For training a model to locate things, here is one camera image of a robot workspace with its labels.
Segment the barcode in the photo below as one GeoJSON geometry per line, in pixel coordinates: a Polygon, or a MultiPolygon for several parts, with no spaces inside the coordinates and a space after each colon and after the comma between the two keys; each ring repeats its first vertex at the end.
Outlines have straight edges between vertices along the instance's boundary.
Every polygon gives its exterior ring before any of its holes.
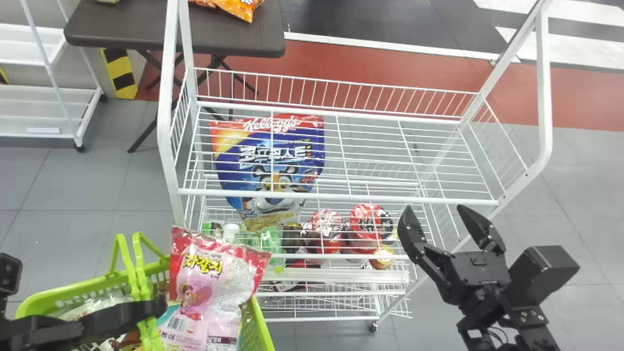
{"type": "Polygon", "coordinates": [[[167,328],[177,330],[179,332],[186,329],[187,321],[181,318],[172,317],[169,323],[167,324],[167,328]]]}

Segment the instant noodle cup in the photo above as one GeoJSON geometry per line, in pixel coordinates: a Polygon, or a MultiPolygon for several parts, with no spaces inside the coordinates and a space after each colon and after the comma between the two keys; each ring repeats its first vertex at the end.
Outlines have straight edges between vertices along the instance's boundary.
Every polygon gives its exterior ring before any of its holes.
{"type": "Polygon", "coordinates": [[[351,210],[349,229],[351,246],[372,253],[381,240],[392,235],[392,218],[379,205],[358,204],[351,210]]]}

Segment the basket handle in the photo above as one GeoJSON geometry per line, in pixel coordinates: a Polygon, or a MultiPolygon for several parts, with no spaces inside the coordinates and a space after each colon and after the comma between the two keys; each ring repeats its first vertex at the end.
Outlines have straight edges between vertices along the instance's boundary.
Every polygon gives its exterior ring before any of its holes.
{"type": "Polygon", "coordinates": [[[145,275],[145,258],[143,255],[143,248],[141,248],[141,243],[145,244],[145,246],[150,249],[157,257],[158,260],[162,261],[167,259],[167,256],[156,246],[154,243],[143,234],[143,232],[136,232],[132,234],[132,248],[134,249],[134,257],[137,262],[136,270],[137,277],[139,279],[139,288],[141,291],[141,299],[148,300],[152,298],[152,284],[148,282],[147,276],[145,275]]]}
{"type": "Polygon", "coordinates": [[[137,274],[130,258],[130,252],[128,251],[128,243],[125,240],[124,234],[115,235],[115,241],[113,241],[113,251],[110,255],[109,271],[106,275],[117,274],[117,256],[121,253],[121,260],[124,263],[125,269],[128,272],[128,285],[130,286],[130,295],[135,301],[140,300],[139,285],[137,283],[137,274]]]}
{"type": "MultiPolygon", "coordinates": [[[[152,298],[152,284],[151,280],[147,278],[145,274],[145,258],[143,256],[143,248],[141,243],[150,249],[156,256],[158,261],[163,263],[163,260],[167,260],[167,256],[156,246],[154,243],[143,234],[143,232],[136,232],[132,234],[132,248],[134,249],[134,257],[137,262],[137,278],[138,286],[140,289],[141,300],[150,300],[152,298]]],[[[162,344],[160,343],[160,333],[158,332],[158,324],[155,317],[149,317],[144,320],[142,325],[139,325],[141,331],[141,341],[143,343],[144,351],[162,350],[162,344]]]]}

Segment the green plastic basket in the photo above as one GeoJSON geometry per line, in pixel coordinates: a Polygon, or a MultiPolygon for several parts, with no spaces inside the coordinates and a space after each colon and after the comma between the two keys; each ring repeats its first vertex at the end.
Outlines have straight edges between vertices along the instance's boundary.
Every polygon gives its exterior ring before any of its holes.
{"type": "MultiPolygon", "coordinates": [[[[137,283],[137,274],[130,259],[128,244],[123,234],[117,234],[113,243],[110,257],[109,271],[101,277],[85,280],[84,282],[66,285],[51,290],[38,292],[24,300],[15,313],[15,318],[28,315],[54,315],[61,310],[80,306],[87,299],[104,296],[112,291],[130,288],[130,295],[135,301],[140,300],[140,289],[137,283]],[[117,269],[117,256],[121,254],[125,270],[117,269]]],[[[147,324],[141,321],[137,324],[141,335],[147,335],[147,324]]]]}
{"type": "MultiPolygon", "coordinates": [[[[132,247],[137,259],[136,273],[142,299],[151,299],[154,296],[154,288],[159,282],[169,280],[169,256],[166,256],[156,247],[142,232],[136,232],[132,236],[132,247]],[[158,261],[145,264],[141,245],[145,245],[157,257],[158,261]]],[[[147,327],[150,330],[151,342],[148,344],[153,349],[148,349],[144,343],[144,351],[161,351],[160,334],[156,324],[156,318],[147,319],[147,327]]],[[[243,305],[243,325],[240,332],[239,350],[242,351],[275,351],[271,335],[266,327],[264,316],[258,305],[258,300],[252,296],[243,305]]]]}
{"type": "MultiPolygon", "coordinates": [[[[150,300],[154,286],[168,281],[169,256],[163,254],[142,232],[132,236],[136,266],[128,251],[123,234],[117,234],[113,244],[109,271],[101,277],[74,283],[51,290],[38,292],[24,300],[15,313],[15,318],[28,315],[54,315],[59,311],[80,306],[87,299],[105,296],[112,291],[130,289],[135,301],[150,300]],[[141,243],[158,256],[158,261],[145,264],[141,243]],[[117,258],[121,255],[125,270],[117,269],[117,258]]],[[[151,317],[137,324],[141,333],[144,351],[162,351],[156,318],[151,317]]],[[[240,350],[275,351],[262,311],[255,296],[243,306],[243,325],[240,334],[240,350]]]]}

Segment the black robotic arm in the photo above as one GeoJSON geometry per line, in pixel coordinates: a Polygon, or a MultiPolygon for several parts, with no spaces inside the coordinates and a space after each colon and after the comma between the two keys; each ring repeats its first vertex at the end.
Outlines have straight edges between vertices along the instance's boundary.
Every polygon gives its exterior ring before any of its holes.
{"type": "Polygon", "coordinates": [[[429,245],[410,206],[397,231],[443,301],[464,314],[457,329],[468,350],[559,350],[539,305],[578,272],[578,264],[563,247],[550,245],[529,247],[507,268],[505,244],[491,221],[464,205],[457,211],[480,251],[451,253],[429,245]],[[494,347],[488,329],[496,322],[518,331],[515,344],[494,347]]]}

